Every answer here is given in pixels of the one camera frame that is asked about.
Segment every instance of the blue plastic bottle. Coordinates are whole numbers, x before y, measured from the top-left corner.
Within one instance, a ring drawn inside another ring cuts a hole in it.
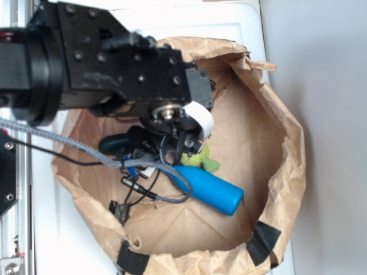
[[[174,166],[174,168],[191,183],[194,198],[224,214],[231,216],[235,213],[244,195],[242,189],[197,167]],[[175,176],[172,178],[178,188],[183,192],[188,191],[180,179]]]

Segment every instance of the black connector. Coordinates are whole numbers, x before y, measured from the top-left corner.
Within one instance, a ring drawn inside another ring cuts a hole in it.
[[[124,177],[121,179],[121,182],[123,184],[125,184],[126,186],[130,187],[130,188],[133,188],[136,192],[148,197],[148,198],[151,198],[152,200],[156,200],[157,199],[157,194],[156,193],[153,193],[151,191],[148,191],[146,190],[143,186],[135,183],[133,184],[132,181],[130,181],[128,178]]]

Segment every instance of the green plush toy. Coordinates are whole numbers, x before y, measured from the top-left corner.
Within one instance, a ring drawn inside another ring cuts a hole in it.
[[[189,157],[186,153],[183,153],[181,164],[184,166],[201,167],[209,173],[215,172],[219,169],[220,163],[216,160],[209,159],[209,153],[209,146],[205,143],[199,154]]]

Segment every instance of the crumpled paper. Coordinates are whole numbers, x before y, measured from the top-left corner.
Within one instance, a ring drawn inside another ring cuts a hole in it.
[[[133,251],[151,255],[144,274],[264,274],[271,263],[283,260],[306,187],[303,129],[270,85],[261,83],[261,70],[276,66],[251,60],[251,53],[232,41],[176,37],[159,43],[180,49],[186,62],[196,61],[216,82],[215,128],[208,144],[210,157],[221,163],[214,174],[245,191],[235,214],[226,216],[193,198],[180,205],[145,199],[131,208],[122,228],[108,211],[111,200],[122,203],[128,193],[119,170],[78,167],[56,158],[54,173],[115,262],[121,240],[128,240]],[[100,139],[132,125],[139,120],[95,118],[75,110],[69,112],[64,135],[97,148]],[[74,149],[60,150],[79,161],[93,161]],[[148,187],[151,181],[141,184]],[[153,191],[182,195],[164,176]],[[133,194],[131,201],[139,196]],[[272,255],[259,266],[245,243],[257,221],[282,232]]]

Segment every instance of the gray wall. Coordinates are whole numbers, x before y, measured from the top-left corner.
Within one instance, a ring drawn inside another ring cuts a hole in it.
[[[367,1],[260,0],[272,86],[304,126],[295,271],[366,274]]]

